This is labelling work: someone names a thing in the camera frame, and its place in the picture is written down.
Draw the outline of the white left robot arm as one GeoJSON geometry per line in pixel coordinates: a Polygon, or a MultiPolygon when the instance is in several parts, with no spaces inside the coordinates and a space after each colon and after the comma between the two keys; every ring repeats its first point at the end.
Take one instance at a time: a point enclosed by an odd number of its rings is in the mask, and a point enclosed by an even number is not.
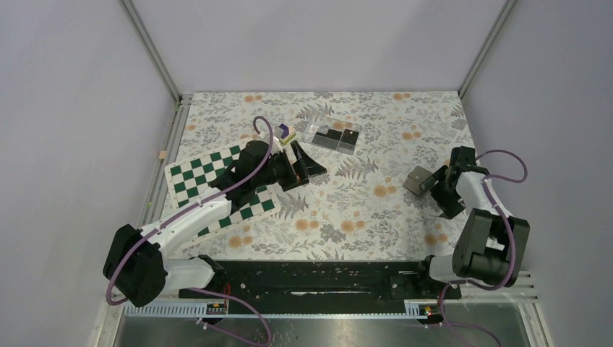
{"type": "Polygon", "coordinates": [[[130,301],[136,307],[143,307],[162,293],[186,288],[198,288],[208,297],[220,294],[224,278],[209,257],[173,259],[171,255],[214,222],[240,211],[258,189],[278,184],[283,191],[288,191],[327,173],[297,141],[291,142],[291,149],[295,161],[290,161],[284,149],[277,150],[266,141],[252,140],[195,201],[140,228],[129,224],[119,228],[102,270],[109,281],[108,304],[130,301]],[[114,289],[123,294],[123,299],[112,298],[114,289]]]}

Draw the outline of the grey card holder wallet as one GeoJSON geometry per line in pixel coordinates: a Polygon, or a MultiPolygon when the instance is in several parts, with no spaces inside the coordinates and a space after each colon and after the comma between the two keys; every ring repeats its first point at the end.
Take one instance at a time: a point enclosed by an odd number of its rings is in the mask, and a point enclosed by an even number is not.
{"type": "Polygon", "coordinates": [[[406,180],[403,182],[403,187],[407,189],[412,194],[421,197],[418,195],[418,185],[421,181],[428,178],[429,176],[434,175],[431,171],[421,167],[416,166],[406,177],[406,180]]]}

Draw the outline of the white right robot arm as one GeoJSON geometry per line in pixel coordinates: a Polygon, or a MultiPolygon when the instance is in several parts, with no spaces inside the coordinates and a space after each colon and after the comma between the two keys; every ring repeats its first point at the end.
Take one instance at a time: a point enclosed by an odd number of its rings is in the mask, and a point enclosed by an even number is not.
{"type": "Polygon", "coordinates": [[[517,281],[530,225],[503,205],[492,186],[493,179],[512,179],[490,173],[479,159],[474,148],[455,147],[447,165],[435,172],[418,166],[408,176],[414,184],[411,192],[429,194],[442,218],[468,214],[453,252],[423,260],[422,273],[414,279],[421,296],[432,298],[444,283],[467,282],[495,291],[517,281]]]}

